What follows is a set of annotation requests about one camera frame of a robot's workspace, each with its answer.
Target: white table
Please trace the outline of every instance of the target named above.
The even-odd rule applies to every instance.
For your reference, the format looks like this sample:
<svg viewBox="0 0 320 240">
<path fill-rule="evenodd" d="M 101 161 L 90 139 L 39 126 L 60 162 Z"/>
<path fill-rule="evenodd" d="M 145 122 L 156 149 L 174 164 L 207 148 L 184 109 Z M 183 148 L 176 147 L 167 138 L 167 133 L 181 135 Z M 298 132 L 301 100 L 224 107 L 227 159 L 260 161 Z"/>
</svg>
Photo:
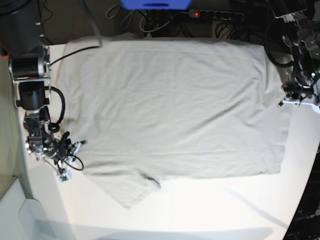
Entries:
<svg viewBox="0 0 320 240">
<path fill-rule="evenodd" d="M 51 46 L 51 61 L 62 56 L 63 49 Z M 53 81 L 58 67 L 52 68 Z M 60 107 L 53 93 L 50 114 L 59 116 Z M 281 174 L 165 181 L 161 191 L 131 210 L 79 172 L 73 171 L 72 181 L 61 184 L 44 163 L 28 155 L 25 160 L 33 195 L 60 239 L 282 240 L 314 163 L 319 123 L 320 115 L 310 106 L 293 106 Z"/>
</svg>

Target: table surface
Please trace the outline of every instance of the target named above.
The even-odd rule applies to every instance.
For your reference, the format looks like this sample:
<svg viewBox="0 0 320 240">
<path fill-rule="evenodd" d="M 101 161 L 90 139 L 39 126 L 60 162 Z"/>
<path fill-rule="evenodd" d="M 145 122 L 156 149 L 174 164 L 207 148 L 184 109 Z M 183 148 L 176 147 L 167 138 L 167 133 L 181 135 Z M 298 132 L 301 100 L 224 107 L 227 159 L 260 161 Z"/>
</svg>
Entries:
<svg viewBox="0 0 320 240">
<path fill-rule="evenodd" d="M 51 46 L 51 62 L 61 57 L 63 50 L 64 45 Z M 53 85 L 59 65 L 52 66 Z M 59 116 L 60 109 L 60 100 L 53 93 L 50 115 Z M 24 142 L 24 111 L 18 112 Z M 281 174 L 164 181 L 159 192 L 131 210 L 121 207 L 80 172 L 73 171 L 72 180 L 61 184 L 44 163 L 27 153 L 25 161 L 34 198 L 61 239 L 132 240 L 147 232 L 157 232 L 152 236 L 164 239 L 163 233 L 179 232 L 180 237 L 184 234 L 181 239 L 282 240 L 314 163 L 320 142 L 319 120 L 320 115 L 310 106 L 293 106 Z"/>
</svg>

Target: blue object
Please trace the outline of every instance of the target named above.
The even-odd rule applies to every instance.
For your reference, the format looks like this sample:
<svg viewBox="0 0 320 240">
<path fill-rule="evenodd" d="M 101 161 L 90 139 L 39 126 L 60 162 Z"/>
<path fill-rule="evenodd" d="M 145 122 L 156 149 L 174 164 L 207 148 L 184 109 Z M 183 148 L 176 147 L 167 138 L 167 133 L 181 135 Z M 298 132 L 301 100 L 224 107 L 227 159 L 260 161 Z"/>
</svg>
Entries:
<svg viewBox="0 0 320 240">
<path fill-rule="evenodd" d="M 191 0 L 121 0 L 126 9 L 187 9 Z"/>
</svg>

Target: power strip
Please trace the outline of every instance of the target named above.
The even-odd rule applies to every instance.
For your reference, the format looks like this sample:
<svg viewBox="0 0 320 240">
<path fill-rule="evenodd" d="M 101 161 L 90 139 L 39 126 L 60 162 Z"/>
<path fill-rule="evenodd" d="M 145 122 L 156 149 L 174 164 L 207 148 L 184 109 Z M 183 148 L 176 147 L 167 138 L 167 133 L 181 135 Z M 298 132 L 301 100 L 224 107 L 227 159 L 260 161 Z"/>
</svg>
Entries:
<svg viewBox="0 0 320 240">
<path fill-rule="evenodd" d="M 224 20 L 237 22 L 243 22 L 245 20 L 245 15 L 243 13 L 197 9 L 190 9 L 189 17 L 193 19 Z"/>
</svg>

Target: white cable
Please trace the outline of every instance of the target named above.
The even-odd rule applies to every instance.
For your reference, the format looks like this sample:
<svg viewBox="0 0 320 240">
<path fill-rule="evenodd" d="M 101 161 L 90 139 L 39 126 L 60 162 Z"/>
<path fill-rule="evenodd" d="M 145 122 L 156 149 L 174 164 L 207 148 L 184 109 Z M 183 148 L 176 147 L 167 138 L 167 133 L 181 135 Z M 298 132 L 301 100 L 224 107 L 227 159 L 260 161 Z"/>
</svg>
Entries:
<svg viewBox="0 0 320 240">
<path fill-rule="evenodd" d="M 120 8 L 121 8 L 121 2 L 113 5 L 105 12 L 105 17 L 107 19 L 114 19 L 118 15 Z M 132 21 L 132 18 L 134 17 L 135 12 L 136 12 L 135 10 L 130 11 L 130 13 L 121 21 L 120 27 L 122 30 L 128 29 Z"/>
<path fill-rule="evenodd" d="M 155 29 L 153 29 L 153 30 L 144 30 L 144 29 L 142 28 L 141 24 L 142 24 L 143 20 L 145 19 L 145 17 L 143 17 L 143 18 L 141 18 L 141 20 L 140 20 L 139 27 L 140 27 L 140 30 L 141 30 L 142 32 L 144 32 L 144 33 L 153 33 L 153 32 L 155 32 L 155 31 L 158 31 L 158 30 L 164 28 L 165 26 L 167 26 L 167 25 L 172 21 L 172 19 L 174 19 L 174 17 L 171 18 L 169 21 L 167 21 L 167 22 L 166 22 L 165 24 L 163 24 L 162 26 L 159 26 L 159 27 L 157 27 L 157 28 L 155 28 Z"/>
</svg>

